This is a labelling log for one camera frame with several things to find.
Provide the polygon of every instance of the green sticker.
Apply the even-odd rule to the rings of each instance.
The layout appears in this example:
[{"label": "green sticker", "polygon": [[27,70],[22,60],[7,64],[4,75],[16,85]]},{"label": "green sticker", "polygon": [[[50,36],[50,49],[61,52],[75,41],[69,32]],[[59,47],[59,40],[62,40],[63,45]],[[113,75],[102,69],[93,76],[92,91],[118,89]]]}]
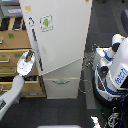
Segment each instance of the green sticker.
[{"label": "green sticker", "polygon": [[50,24],[50,21],[48,19],[45,19],[44,22],[43,22],[43,25],[45,27],[48,27],[49,24]]},{"label": "green sticker", "polygon": [[20,58],[23,53],[14,53],[15,58]]},{"label": "green sticker", "polygon": [[9,38],[14,38],[13,33],[8,33]]},{"label": "green sticker", "polygon": [[1,55],[2,57],[6,57],[6,55]]}]

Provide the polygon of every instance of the android logo sticker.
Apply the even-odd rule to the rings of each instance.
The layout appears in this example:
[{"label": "android logo sticker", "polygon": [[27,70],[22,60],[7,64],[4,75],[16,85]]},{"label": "android logo sticker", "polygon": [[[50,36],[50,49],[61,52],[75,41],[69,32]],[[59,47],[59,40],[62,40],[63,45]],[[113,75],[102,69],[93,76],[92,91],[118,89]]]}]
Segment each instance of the android logo sticker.
[{"label": "android logo sticker", "polygon": [[48,19],[45,19],[43,22],[43,25],[48,27],[49,24],[50,24],[50,21]]},{"label": "android logo sticker", "polygon": [[40,26],[42,32],[46,32],[53,29],[52,16],[44,16],[40,18]]}]

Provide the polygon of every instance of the floor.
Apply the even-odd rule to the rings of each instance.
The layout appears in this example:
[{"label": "floor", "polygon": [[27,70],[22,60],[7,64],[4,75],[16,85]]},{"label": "floor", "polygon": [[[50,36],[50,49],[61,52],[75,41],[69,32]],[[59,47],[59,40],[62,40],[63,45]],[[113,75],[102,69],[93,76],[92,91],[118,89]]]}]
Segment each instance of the floor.
[{"label": "floor", "polygon": [[[100,47],[111,46],[112,36],[116,33],[127,36],[120,20],[121,12],[127,8],[127,0],[125,3],[121,0],[107,0],[104,4],[93,0],[85,56],[93,56],[93,44]],[[81,72],[81,78],[91,81],[91,67],[86,68],[86,63],[83,64],[85,69]],[[80,88],[87,92],[91,84],[80,81]],[[92,128],[94,125],[91,116],[97,116],[103,128],[106,119],[102,116],[101,109],[93,90],[87,94],[79,90],[77,99],[21,98],[20,104],[9,108],[0,122],[0,128],[37,128],[44,125],[79,125]]]}]

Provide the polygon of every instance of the white robot body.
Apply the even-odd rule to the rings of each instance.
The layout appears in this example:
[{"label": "white robot body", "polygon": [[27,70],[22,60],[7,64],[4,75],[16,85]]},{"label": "white robot body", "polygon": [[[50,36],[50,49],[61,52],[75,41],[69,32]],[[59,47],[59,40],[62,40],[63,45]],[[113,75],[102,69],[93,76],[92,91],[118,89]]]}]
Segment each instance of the white robot body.
[{"label": "white robot body", "polygon": [[101,58],[97,65],[96,56],[94,58],[94,90],[100,99],[115,103],[121,100],[128,89],[128,38],[116,34],[112,38],[112,47],[102,50],[104,56],[99,55]]}]

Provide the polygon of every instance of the white refrigerator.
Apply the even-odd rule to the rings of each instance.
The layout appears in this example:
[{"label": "white refrigerator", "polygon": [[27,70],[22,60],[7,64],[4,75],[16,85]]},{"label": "white refrigerator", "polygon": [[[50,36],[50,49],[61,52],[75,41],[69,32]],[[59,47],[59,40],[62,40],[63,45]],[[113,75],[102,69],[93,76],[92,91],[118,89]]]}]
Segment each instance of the white refrigerator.
[{"label": "white refrigerator", "polygon": [[20,0],[20,6],[47,98],[77,98],[92,0]]}]

